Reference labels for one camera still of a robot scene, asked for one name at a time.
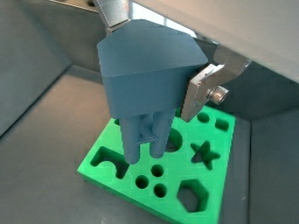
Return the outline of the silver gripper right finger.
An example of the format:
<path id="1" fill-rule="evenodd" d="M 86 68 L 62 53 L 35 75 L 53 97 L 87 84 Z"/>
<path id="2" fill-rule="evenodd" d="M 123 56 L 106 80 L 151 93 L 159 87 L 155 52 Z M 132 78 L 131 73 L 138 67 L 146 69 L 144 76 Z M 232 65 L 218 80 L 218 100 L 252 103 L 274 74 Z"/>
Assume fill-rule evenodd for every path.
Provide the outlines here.
<path id="1" fill-rule="evenodd" d="M 207 102 L 220 104 L 224 101 L 228 90 L 222 84 L 238 78 L 251 63 L 247 57 L 223 45 L 218 45 L 214 60 L 218 65 L 208 64 L 190 80 L 182 105 L 182 119 L 186 122 L 198 115 Z"/>

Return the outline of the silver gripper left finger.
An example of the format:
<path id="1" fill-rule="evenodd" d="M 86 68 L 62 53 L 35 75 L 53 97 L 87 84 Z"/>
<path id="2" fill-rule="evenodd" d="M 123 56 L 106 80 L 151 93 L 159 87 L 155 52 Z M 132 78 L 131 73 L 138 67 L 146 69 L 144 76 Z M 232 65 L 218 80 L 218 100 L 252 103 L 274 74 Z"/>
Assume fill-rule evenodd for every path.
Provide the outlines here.
<path id="1" fill-rule="evenodd" d="M 92 0 L 98 14 L 104 22 L 107 32 L 114 32 L 128 21 L 127 4 L 124 0 Z"/>

